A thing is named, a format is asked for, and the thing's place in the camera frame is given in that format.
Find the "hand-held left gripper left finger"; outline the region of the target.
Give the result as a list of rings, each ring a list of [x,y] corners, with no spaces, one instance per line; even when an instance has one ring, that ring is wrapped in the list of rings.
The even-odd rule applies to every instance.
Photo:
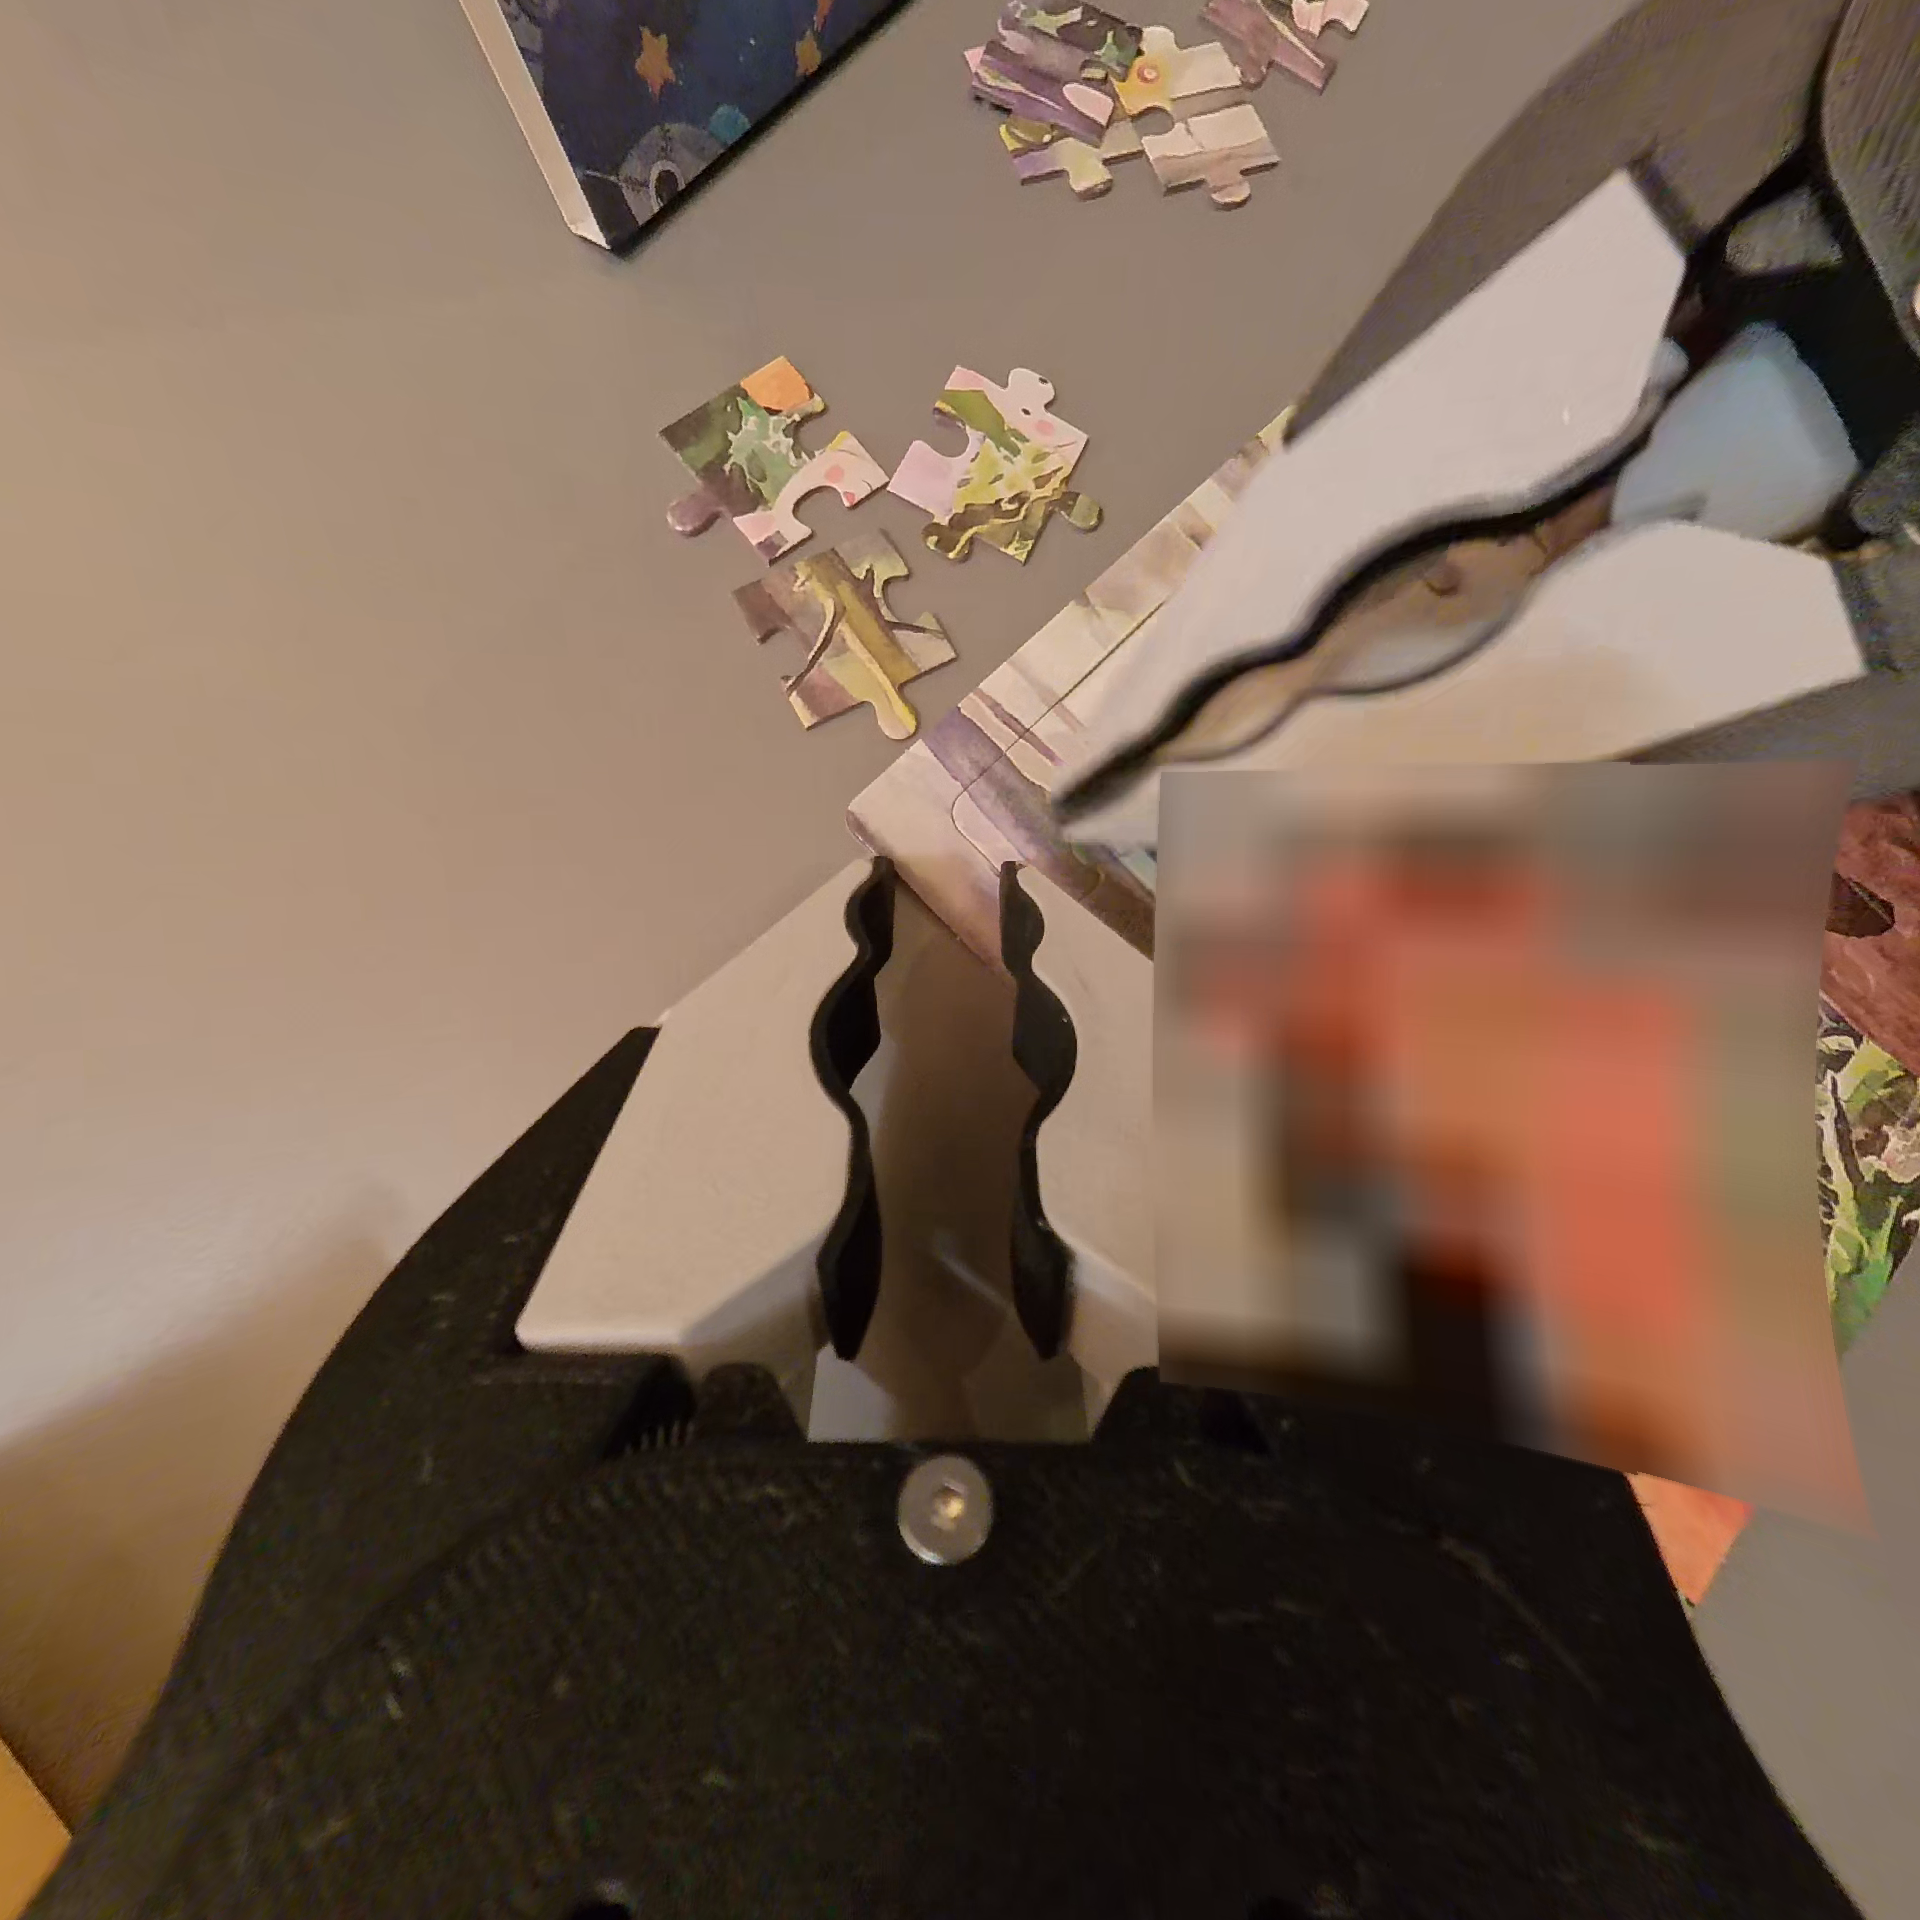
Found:
[[[881,1037],[898,871],[855,859],[690,989],[542,1265],[530,1352],[649,1352],[702,1382],[752,1362],[811,1405],[877,1301],[872,1137],[854,1084]]]

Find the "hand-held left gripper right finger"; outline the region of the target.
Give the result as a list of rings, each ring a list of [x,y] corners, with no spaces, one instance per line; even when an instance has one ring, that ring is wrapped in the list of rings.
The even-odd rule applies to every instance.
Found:
[[[1013,1060],[1030,1087],[1018,1137],[1013,1291],[1043,1360],[1081,1400],[1158,1364],[1150,1175],[1151,963],[1035,867],[997,874],[1014,984]]]

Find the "yellow cardboard box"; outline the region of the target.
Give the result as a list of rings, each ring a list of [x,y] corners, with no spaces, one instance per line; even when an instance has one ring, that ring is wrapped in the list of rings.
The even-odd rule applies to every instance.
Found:
[[[6,1900],[26,1900],[67,1847],[67,1828],[44,1792],[3,1742],[3,1884]]]

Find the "green yellow puzzle piece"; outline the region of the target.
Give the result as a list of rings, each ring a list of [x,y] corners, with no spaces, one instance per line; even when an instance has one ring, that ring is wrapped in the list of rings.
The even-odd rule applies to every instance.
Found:
[[[948,667],[956,647],[937,616],[906,616],[891,603],[891,588],[907,575],[893,536],[871,531],[779,562],[733,588],[755,644],[787,638],[801,649],[780,686],[803,729],[871,709],[891,741],[920,731],[906,686]]]

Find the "scattered loose puzzle pieces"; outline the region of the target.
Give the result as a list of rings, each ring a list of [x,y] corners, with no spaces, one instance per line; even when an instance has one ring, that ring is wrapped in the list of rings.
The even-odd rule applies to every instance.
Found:
[[[1019,180],[1065,178],[1087,202],[1111,189],[1116,163],[1142,158],[1163,193],[1237,208],[1250,178],[1278,167],[1250,93],[1274,72],[1322,91],[1334,76],[1322,36],[1355,35],[1366,15],[1366,3],[1212,3],[1202,16],[1216,40],[1186,45],[1101,4],[999,4],[992,36],[966,50],[968,86],[994,112]],[[963,442],[912,442],[891,474],[850,433],[806,450],[801,429],[824,409],[809,377],[773,358],[661,425],[690,476],[668,525],[697,536],[731,521],[763,562],[811,540],[801,506],[815,491],[855,506],[889,489],[923,512],[926,543],[956,562],[977,543],[1024,562],[1053,515],[1100,525],[1100,505],[1073,485],[1087,433],[1055,413],[1043,373],[994,379],[952,368],[932,409]]]

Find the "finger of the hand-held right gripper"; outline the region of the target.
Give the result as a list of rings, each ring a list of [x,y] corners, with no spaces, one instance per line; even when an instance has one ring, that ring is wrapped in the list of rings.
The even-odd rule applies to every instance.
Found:
[[[1849,570],[1800,546],[1659,521],[1550,563],[1533,540],[1452,557],[1452,593],[1426,557],[1153,705],[1114,701],[1069,822],[1153,822],[1176,770],[1625,761],[1871,684]]]
[[[1849,491],[1849,433],[1793,331],[1742,316],[1694,358],[1668,331],[1684,256],[1632,174],[1612,174],[1274,455],[1189,583],[1091,709],[1153,705],[1194,668],[1296,637],[1329,597],[1463,582],[1470,540],[1582,541],[1688,521],[1815,552]],[[1650,756],[1849,754],[1849,688]]]

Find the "jigsaw puzzle board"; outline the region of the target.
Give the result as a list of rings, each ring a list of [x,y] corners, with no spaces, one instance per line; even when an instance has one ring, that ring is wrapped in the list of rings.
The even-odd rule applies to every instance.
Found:
[[[850,806],[854,833],[999,972],[1008,864],[1150,945],[1145,882],[1065,848],[1046,786],[1078,735],[1073,696],[1147,637],[1278,442],[1272,422]],[[1569,1364],[1550,1367],[1550,1384],[1575,1393],[1571,1436],[1592,1443],[1602,1411],[1630,1411],[1597,1358],[1650,1358],[1666,1395],[1645,1405],[1657,1434],[1704,1436],[1682,1388],[1715,1388],[1708,1336],[1733,1323],[1682,1258],[1706,1256],[1708,1278],[1723,1278],[1733,1251],[1759,1246],[1732,1224],[1732,1195],[1735,1175],[1784,1171],[1784,1119],[1766,1112],[1756,1134],[1735,1134],[1733,1099],[1771,1096],[1784,1077],[1780,1012],[1752,1002],[1715,1017],[1686,955],[1650,945],[1645,888],[1625,900],[1621,940],[1605,941],[1589,877],[1566,859],[1551,873],[1543,844],[1508,851],[1479,933],[1431,903],[1390,929],[1385,910],[1410,904],[1410,888],[1385,867],[1383,848],[1309,852],[1309,955],[1280,963],[1284,1047],[1214,1067],[1254,1082],[1288,1063],[1355,1067],[1417,1199],[1437,1199],[1448,1165],[1492,1178],[1526,1281],[1497,1281],[1485,1303],[1551,1308],[1546,1329],[1575,1336]]]

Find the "illustrated puzzle box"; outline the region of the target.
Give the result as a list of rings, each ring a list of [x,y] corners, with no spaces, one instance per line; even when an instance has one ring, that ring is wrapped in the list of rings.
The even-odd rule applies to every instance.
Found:
[[[624,256],[900,3],[464,3],[515,124],[584,243]]]

